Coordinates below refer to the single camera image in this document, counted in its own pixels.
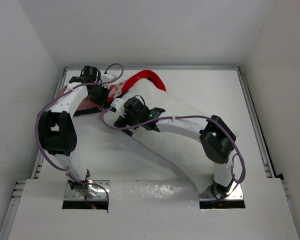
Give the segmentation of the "metal base plate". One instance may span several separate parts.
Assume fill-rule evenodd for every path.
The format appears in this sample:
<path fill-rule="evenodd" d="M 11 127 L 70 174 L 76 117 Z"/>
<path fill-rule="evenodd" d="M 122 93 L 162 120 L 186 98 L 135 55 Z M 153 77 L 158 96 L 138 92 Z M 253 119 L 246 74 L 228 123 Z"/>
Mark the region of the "metal base plate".
<path fill-rule="evenodd" d="M 199 194 L 200 201 L 243 201 L 244 194 L 241 184 L 233 182 L 228 192 L 221 193 L 213 184 L 211 184 L 203 193 Z"/>
<path fill-rule="evenodd" d="M 77 182 L 68 181 L 65 192 L 65 201 L 94 200 L 107 201 L 107 194 L 110 193 L 108 184 L 103 186 L 103 181 L 89 180 L 89 184 L 79 184 Z"/>

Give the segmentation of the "white pillow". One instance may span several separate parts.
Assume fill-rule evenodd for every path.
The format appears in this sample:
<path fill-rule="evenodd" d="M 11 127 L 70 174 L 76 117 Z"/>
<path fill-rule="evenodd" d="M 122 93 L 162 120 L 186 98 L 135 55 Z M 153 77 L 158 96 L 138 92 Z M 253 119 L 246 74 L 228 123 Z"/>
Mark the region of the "white pillow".
<path fill-rule="evenodd" d="M 132 97 L 137 97 L 149 109 L 165 109 L 175 116 L 211 117 L 206 116 L 166 91 L 157 89 L 147 79 L 139 80 L 132 89 L 117 98 L 126 101 Z M 102 121 L 113 129 L 119 129 L 114 127 L 114 122 L 118 119 L 119 114 L 111 110 L 111 103 L 108 104 L 102 114 Z M 207 158 L 200 142 L 174 133 L 148 131 L 143 127 L 133 129 L 132 132 L 133 134 L 128 136 L 140 141 L 147 148 L 180 168 L 194 183 L 199 193 L 203 193 L 213 184 L 215 176 L 214 163 Z"/>

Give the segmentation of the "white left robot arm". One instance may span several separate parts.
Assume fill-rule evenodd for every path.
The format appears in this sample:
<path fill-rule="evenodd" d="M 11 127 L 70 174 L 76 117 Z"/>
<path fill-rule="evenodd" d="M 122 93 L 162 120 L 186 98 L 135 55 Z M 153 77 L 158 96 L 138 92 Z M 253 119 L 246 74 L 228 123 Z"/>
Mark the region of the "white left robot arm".
<path fill-rule="evenodd" d="M 86 98 L 104 106 L 111 83 L 117 80 L 118 76 L 107 70 L 101 72 L 96 67 L 84 66 L 79 76 L 68 81 L 64 93 L 42 108 L 35 122 L 35 140 L 41 154 L 51 166 L 66 174 L 70 188 L 85 200 L 94 199 L 100 190 L 107 191 L 93 182 L 79 158 L 71 157 L 78 140 L 73 116 Z"/>

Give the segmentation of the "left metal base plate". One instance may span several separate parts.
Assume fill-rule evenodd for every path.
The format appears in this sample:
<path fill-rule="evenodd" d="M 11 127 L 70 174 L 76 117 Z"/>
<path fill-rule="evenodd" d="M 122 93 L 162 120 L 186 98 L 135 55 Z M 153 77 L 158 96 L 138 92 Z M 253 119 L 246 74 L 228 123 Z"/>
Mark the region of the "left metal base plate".
<path fill-rule="evenodd" d="M 108 184 L 103 186 L 103 181 L 89 180 L 89 184 L 79 184 L 77 182 L 68 181 L 65 192 L 65 201 L 94 200 L 107 201 L 107 194 L 110 193 Z"/>

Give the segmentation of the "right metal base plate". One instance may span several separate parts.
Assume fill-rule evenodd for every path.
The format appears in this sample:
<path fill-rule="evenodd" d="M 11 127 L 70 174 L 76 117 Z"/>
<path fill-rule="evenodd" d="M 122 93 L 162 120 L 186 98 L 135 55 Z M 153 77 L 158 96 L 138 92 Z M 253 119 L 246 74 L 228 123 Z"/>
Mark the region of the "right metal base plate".
<path fill-rule="evenodd" d="M 213 184 L 211 184 L 203 193 L 199 194 L 200 201 L 243 201 L 244 194 L 241 184 L 233 182 L 228 192 L 221 193 Z"/>

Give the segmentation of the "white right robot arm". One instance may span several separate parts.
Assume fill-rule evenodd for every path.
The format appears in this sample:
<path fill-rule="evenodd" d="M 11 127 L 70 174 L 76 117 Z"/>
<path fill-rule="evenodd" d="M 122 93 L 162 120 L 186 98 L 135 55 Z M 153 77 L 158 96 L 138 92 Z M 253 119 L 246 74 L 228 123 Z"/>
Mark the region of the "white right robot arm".
<path fill-rule="evenodd" d="M 176 116 L 163 108 L 149 109 L 137 97 L 116 98 L 111 111 L 119 115 L 114 126 L 132 136 L 139 127 L 147 131 L 170 133 L 198 141 L 206 157 L 213 162 L 213 193 L 221 198 L 228 195 L 234 182 L 230 156 L 235 149 L 236 136 L 217 115 Z"/>

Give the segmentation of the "red patterned pillowcase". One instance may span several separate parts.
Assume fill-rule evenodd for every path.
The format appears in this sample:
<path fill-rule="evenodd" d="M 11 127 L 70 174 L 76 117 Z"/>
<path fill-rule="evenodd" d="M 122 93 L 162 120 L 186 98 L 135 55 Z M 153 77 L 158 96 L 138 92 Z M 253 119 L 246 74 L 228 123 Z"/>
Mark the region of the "red patterned pillowcase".
<path fill-rule="evenodd" d="M 132 87 L 141 79 L 146 79 L 150 81 L 157 89 L 166 91 L 164 83 L 155 72 L 151 70 L 142 70 L 137 72 L 127 80 L 111 84 L 105 103 L 110 104 L 115 98 L 120 98 L 128 90 L 132 89 Z M 101 112 L 102 110 L 103 107 L 101 105 L 93 103 L 89 96 L 87 96 L 74 112 L 73 116 L 76 117 L 81 115 L 95 114 Z"/>

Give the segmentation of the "aluminium table frame rail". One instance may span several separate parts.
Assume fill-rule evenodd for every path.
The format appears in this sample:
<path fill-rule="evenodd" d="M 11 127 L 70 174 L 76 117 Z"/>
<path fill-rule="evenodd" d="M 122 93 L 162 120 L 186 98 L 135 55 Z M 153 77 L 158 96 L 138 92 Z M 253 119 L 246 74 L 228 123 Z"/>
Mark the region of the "aluminium table frame rail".
<path fill-rule="evenodd" d="M 252 123 L 252 128 L 254 132 L 254 136 L 257 142 L 257 146 L 260 152 L 262 164 L 264 167 L 265 175 L 267 178 L 275 178 L 276 174 L 274 172 L 274 168 L 272 165 L 271 157 L 269 155 L 267 144 L 265 141 L 265 138 L 263 136 L 263 132 L 261 129 L 261 125 L 257 116 L 257 112 L 251 97 L 250 90 L 248 88 L 247 81 L 245 79 L 245 76 L 243 74 L 243 71 L 238 68 L 237 75 L 239 78 L 240 86 L 243 92 L 243 97 L 247 106 L 248 114 L 250 117 L 250 121 Z"/>

